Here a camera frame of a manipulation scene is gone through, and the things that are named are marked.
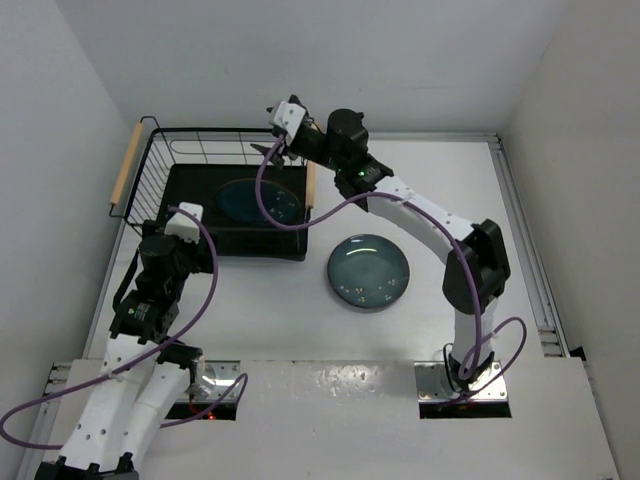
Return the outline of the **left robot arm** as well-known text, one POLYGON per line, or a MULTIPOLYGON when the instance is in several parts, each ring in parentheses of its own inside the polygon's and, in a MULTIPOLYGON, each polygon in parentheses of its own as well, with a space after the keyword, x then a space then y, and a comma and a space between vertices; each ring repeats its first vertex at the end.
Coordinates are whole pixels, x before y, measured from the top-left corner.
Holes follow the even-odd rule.
POLYGON ((194 382, 201 349, 170 341, 188 277, 198 272, 198 247, 209 241, 198 216, 177 211, 163 232, 139 244, 129 277, 114 298, 114 319, 100 368, 76 426, 38 479, 136 479, 138 469, 177 398, 194 382))

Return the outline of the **teal plate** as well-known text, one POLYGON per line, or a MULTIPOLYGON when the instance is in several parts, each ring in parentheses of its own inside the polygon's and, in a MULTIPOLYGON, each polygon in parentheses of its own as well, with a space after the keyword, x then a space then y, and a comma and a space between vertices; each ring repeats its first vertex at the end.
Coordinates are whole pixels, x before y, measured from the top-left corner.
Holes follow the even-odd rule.
MULTIPOLYGON (((264 208, 280 223, 292 223, 301 209, 298 198, 286 187, 271 181, 261 182, 264 208)), ((268 225, 259 209, 253 178, 226 183, 215 194, 217 208, 229 219, 248 225, 268 225)))
POLYGON ((331 290, 360 310, 384 310, 406 292, 411 271, 404 252, 391 240, 358 234, 340 242, 326 264, 331 290))

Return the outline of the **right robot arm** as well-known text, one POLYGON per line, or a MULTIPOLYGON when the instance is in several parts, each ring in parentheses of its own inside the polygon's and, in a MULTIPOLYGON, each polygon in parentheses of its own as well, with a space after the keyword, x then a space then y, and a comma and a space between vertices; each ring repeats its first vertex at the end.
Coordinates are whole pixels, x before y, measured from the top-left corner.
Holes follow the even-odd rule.
POLYGON ((370 153, 361 112, 334 110, 325 127, 318 128, 295 95, 267 111, 275 141, 264 152, 264 164, 280 166, 284 158, 302 158, 333 171, 345 205, 391 222, 442 262, 442 291, 454 310, 447 370, 459 393, 469 392, 493 361, 492 305, 511 276, 499 225, 490 219, 461 218, 408 186, 370 153))

